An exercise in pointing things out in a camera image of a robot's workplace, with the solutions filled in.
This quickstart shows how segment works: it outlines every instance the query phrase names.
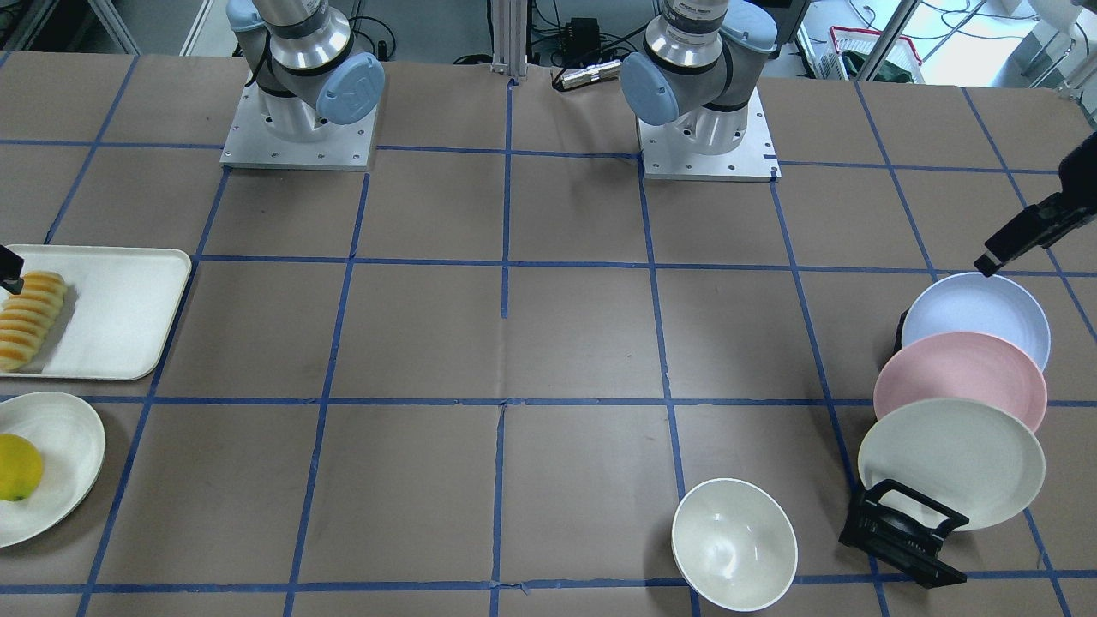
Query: white tray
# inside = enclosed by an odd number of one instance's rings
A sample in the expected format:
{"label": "white tray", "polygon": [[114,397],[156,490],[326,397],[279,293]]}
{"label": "white tray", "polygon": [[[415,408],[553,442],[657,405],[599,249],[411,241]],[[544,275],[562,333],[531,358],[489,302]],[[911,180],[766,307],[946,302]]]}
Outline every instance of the white tray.
{"label": "white tray", "polygon": [[[160,359],[191,272],[166,248],[11,245],[23,271],[53,270],[69,290],[37,356],[0,378],[134,380]],[[0,302],[8,292],[0,290]]]}

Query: plate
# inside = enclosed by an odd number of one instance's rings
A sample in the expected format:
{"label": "plate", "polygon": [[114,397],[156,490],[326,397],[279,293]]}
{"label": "plate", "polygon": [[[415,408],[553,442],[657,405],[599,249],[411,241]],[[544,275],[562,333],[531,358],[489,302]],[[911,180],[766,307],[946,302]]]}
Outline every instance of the plate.
{"label": "plate", "polygon": [[[31,362],[0,378],[140,379],[156,368],[191,272],[167,248],[11,245],[23,271],[53,270],[65,306]],[[9,296],[0,290],[0,302]]]}
{"label": "plate", "polygon": [[91,491],[106,452],[103,422],[83,400],[35,392],[0,403],[0,433],[42,452],[42,483],[22,502],[0,502],[0,547],[22,542],[61,521]]}
{"label": "plate", "polygon": [[[866,486],[897,480],[963,514],[960,530],[997,525],[1028,507],[1043,485],[1043,449],[1017,418],[976,401],[932,399],[887,414],[857,458]],[[945,517],[903,495],[883,505],[926,527]]]}
{"label": "plate", "polygon": [[1005,277],[963,272],[921,292],[903,324],[903,346],[946,332],[981,332],[1004,338],[1024,349],[1041,371],[1048,368],[1048,316],[1028,290]]}
{"label": "plate", "polygon": [[872,391],[877,417],[925,399],[971,399],[1040,427],[1048,384],[1027,354],[988,334],[952,332],[904,347],[884,364]]}

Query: black device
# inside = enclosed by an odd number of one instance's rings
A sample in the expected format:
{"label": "black device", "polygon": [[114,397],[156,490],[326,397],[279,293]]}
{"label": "black device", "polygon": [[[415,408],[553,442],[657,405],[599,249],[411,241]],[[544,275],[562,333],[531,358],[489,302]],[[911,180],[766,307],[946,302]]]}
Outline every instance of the black device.
{"label": "black device", "polygon": [[23,258],[0,246],[0,287],[19,295],[23,291]]}
{"label": "black device", "polygon": [[593,18],[572,18],[564,24],[561,52],[567,68],[586,68],[601,61],[598,49],[602,46],[598,20]]}
{"label": "black device", "polygon": [[989,277],[1039,245],[1051,248],[1072,229],[1097,216],[1097,133],[1059,165],[1063,190],[1014,216],[984,243],[986,253],[975,268]]}
{"label": "black device", "polygon": [[[880,501],[892,491],[939,513],[945,520],[930,529],[911,516],[882,505]],[[930,590],[968,580],[966,574],[937,559],[945,538],[968,523],[966,516],[906,484],[884,480],[868,491],[860,485],[853,491],[846,526],[838,541],[897,568]]]}

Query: white plate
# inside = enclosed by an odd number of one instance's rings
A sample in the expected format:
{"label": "white plate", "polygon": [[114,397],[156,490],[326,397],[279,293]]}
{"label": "white plate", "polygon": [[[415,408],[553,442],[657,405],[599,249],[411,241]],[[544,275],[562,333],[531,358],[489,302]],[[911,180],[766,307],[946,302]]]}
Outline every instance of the white plate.
{"label": "white plate", "polygon": [[[12,245],[23,271],[53,270],[69,285],[65,307],[30,363],[8,378],[134,380],[160,359],[191,272],[166,248]],[[0,290],[0,302],[8,292]]]}
{"label": "white plate", "polygon": [[1048,368],[1048,317],[1028,290],[1005,277],[963,272],[929,285],[906,315],[903,347],[946,332],[979,332],[1004,338],[1028,354],[1041,371]]}
{"label": "white plate", "polygon": [[[1013,518],[1043,485],[1043,449],[1019,419],[964,399],[929,399],[887,414],[873,426],[857,460],[861,482],[893,479],[963,514],[960,530]],[[927,527],[945,519],[891,492],[883,505]]]}
{"label": "white plate", "polygon": [[106,436],[91,405],[71,394],[35,392],[0,403],[0,433],[42,452],[42,483],[21,502],[0,502],[0,547],[60,523],[91,491],[103,465]]}

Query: white bowl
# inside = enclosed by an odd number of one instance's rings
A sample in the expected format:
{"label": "white bowl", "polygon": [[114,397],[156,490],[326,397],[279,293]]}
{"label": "white bowl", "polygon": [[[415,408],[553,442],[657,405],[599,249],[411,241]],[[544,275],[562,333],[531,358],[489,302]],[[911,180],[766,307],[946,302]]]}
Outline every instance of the white bowl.
{"label": "white bowl", "polygon": [[749,482],[717,478],[694,486],[678,504],[670,537],[686,582],[722,608],[766,608],[796,574],[789,517]]}

